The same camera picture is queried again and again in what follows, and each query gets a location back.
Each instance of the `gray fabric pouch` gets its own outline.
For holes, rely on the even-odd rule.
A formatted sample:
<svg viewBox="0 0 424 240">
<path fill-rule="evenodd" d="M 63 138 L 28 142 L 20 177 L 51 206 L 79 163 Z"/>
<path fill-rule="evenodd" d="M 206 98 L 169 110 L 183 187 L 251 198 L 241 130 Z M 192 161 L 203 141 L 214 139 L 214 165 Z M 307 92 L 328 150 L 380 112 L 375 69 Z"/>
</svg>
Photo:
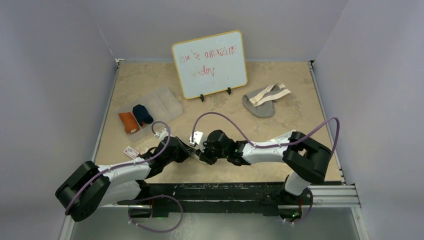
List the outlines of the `gray fabric pouch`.
<svg viewBox="0 0 424 240">
<path fill-rule="evenodd" d="M 276 113 L 273 101 L 289 93 L 291 91 L 284 84 L 273 84 L 243 95 L 241 101 L 253 115 L 259 118 L 270 118 Z"/>
</svg>

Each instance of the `clear plastic container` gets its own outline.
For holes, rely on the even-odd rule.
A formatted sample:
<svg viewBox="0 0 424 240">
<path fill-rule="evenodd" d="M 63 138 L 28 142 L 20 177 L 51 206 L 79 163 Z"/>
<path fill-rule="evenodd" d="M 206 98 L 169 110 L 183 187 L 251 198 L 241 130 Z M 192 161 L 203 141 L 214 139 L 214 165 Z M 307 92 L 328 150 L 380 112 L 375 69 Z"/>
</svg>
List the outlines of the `clear plastic container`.
<svg viewBox="0 0 424 240">
<path fill-rule="evenodd" d="M 119 113 L 130 112 L 133 114 L 133 107 L 138 104 L 145 106 L 148 113 L 153 117 L 154 122 L 164 121 L 165 123 L 168 123 L 183 113 L 183 107 L 171 93 L 170 89 L 166 86 L 162 86 L 152 91 L 151 93 L 137 98 L 136 100 L 118 108 L 115 111 L 116 117 L 119 119 Z M 124 131 L 124 124 L 121 122 L 121 120 L 119 120 L 119 122 L 122 124 L 122 131 Z M 154 126 L 155 131 L 160 131 L 163 128 L 164 126 L 162 124 L 156 124 Z M 136 133 L 126 133 L 132 142 L 141 139 L 147 134 L 152 134 L 150 124 L 140 126 L 140 130 Z"/>
</svg>

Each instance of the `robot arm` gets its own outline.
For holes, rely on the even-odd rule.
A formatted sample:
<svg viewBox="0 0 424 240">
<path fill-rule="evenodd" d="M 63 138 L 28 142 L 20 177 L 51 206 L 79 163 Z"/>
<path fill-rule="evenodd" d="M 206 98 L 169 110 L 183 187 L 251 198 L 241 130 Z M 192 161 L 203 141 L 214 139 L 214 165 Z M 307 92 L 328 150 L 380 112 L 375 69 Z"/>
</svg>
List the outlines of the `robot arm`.
<svg viewBox="0 0 424 240">
<path fill-rule="evenodd" d="M 165 136 L 158 147 L 153 148 L 154 151 L 151 148 L 136 159 L 124 163 L 97 166 L 92 161 L 84 162 L 57 189 L 56 198 L 67 208 L 77 192 L 90 179 L 105 171 L 92 181 L 69 209 L 68 214 L 75 222 L 86 219 L 97 207 L 122 200 L 136 199 L 142 187 L 136 180 L 154 177 L 161 173 L 166 165 L 171 162 L 182 163 L 195 152 L 194 148 L 184 144 L 178 137 L 171 136 L 169 144 L 162 154 L 153 161 L 144 162 L 145 159 L 155 156 L 162 150 L 167 138 L 168 136 Z"/>
<path fill-rule="evenodd" d="M 250 144 L 246 140 L 233 141 L 221 130 L 215 130 L 207 137 L 202 132 L 195 132 L 190 144 L 198 145 L 199 149 L 196 150 L 185 145 L 178 137 L 161 135 L 163 140 L 158 147 L 151 148 L 134 160 L 99 166 L 91 161 L 84 162 L 57 189 L 55 196 L 67 209 L 67 214 L 71 215 L 74 221 L 79 222 L 90 216 L 99 206 L 123 200 L 140 199 L 139 196 L 143 195 L 141 189 L 144 183 L 140 180 L 156 176 L 169 163 L 182 163 L 196 153 L 201 161 L 210 165 L 213 165 L 217 159 L 227 159 L 236 166 L 261 162 L 286 163 L 294 170 L 294 173 L 286 178 L 283 189 L 295 197 L 299 196 L 311 183 L 324 182 L 331 157 L 331 151 L 327 147 L 311 138 L 299 144 L 282 145 L 294 143 L 304 136 L 303 133 L 295 131 L 279 137 L 276 141 Z M 168 138 L 170 138 L 168 146 L 163 149 Z M 152 156 L 157 157 L 152 161 L 144 162 L 145 159 L 152 159 Z"/>
<path fill-rule="evenodd" d="M 294 170 L 284 184 L 284 190 L 299 196 L 310 184 L 322 184 L 331 158 L 331 151 L 326 146 L 307 138 L 303 142 L 284 146 L 303 138 L 305 134 L 293 131 L 288 132 L 276 141 L 253 142 L 233 141 L 221 130 L 211 132 L 207 137 L 196 131 L 190 136 L 190 145 L 199 146 L 196 155 L 205 163 L 213 165 L 217 159 L 227 159 L 236 165 L 252 165 L 263 162 L 286 163 Z"/>
</svg>

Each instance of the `tabletop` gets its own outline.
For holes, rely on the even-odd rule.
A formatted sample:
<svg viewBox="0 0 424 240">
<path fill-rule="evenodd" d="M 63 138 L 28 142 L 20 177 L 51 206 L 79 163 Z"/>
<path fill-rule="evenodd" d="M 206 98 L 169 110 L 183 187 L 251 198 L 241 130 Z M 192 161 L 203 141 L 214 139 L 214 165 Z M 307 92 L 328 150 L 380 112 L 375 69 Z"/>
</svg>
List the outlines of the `tabletop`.
<svg viewBox="0 0 424 240">
<path fill-rule="evenodd" d="M 265 142 L 291 130 L 309 133 L 324 121 L 317 91 L 306 62 L 247 62 L 247 85 L 205 96 L 200 99 L 183 98 L 176 67 L 173 63 L 123 62 L 113 90 L 98 151 L 97 165 L 110 165 L 131 160 L 123 151 L 130 146 L 140 153 L 156 147 L 159 139 L 153 134 L 131 142 L 115 111 L 151 91 L 167 86 L 183 113 L 168 122 L 171 134 L 188 144 L 195 120 L 205 112 L 219 112 L 232 119 L 254 142 Z M 274 102 L 275 115 L 259 118 L 242 104 L 242 96 L 253 90 L 272 84 L 283 83 L 291 93 Z M 229 138 L 243 140 L 242 135 L 226 119 L 218 115 L 206 115 L 197 124 L 196 130 L 210 133 L 222 130 Z M 329 132 L 323 127 L 313 139 L 332 147 Z M 162 173 L 146 180 L 148 183 L 224 183 L 224 182 L 281 182 L 293 171 L 277 162 L 263 162 L 249 166 L 235 166 L 225 159 L 214 165 L 190 157 L 182 163 L 172 162 Z M 340 181 L 339 168 L 333 156 L 326 181 Z"/>
</svg>

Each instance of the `white wall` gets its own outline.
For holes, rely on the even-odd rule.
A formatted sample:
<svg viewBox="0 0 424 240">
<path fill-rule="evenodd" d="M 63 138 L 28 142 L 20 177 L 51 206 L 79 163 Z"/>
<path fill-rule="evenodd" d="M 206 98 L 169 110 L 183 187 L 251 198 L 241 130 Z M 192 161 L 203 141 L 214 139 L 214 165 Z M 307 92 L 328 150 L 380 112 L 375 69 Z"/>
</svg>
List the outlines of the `white wall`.
<svg viewBox="0 0 424 240">
<path fill-rule="evenodd" d="M 232 30 L 248 60 L 317 57 L 348 0 L 88 0 L 117 58 L 172 61 L 174 43 Z"/>
<path fill-rule="evenodd" d="M 314 68 L 372 240 L 424 236 L 424 1 L 350 0 Z"/>
<path fill-rule="evenodd" d="M 0 239 L 56 240 L 115 75 L 83 0 L 0 1 Z"/>
</svg>

